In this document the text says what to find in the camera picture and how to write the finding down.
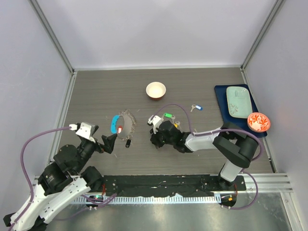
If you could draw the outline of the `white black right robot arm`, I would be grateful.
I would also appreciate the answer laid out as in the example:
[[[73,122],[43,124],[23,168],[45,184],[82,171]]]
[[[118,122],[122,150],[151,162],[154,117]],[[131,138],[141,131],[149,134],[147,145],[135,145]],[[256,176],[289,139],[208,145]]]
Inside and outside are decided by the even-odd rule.
[[[195,133],[182,132],[170,121],[152,126],[150,141],[156,148],[168,144],[180,153],[210,149],[220,151],[227,158],[217,178],[218,186],[223,190],[230,189],[242,169],[250,166],[260,145],[251,133],[230,122],[212,131]]]

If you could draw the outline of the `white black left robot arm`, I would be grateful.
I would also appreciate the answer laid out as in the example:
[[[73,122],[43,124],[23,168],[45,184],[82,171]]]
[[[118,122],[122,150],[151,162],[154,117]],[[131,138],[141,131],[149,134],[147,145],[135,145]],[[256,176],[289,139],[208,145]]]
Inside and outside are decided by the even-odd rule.
[[[27,202],[3,221],[11,231],[44,231],[72,201],[102,188],[103,176],[96,167],[85,167],[94,152],[111,153],[117,135],[102,136],[103,143],[81,138],[78,147],[65,145],[48,165]]]

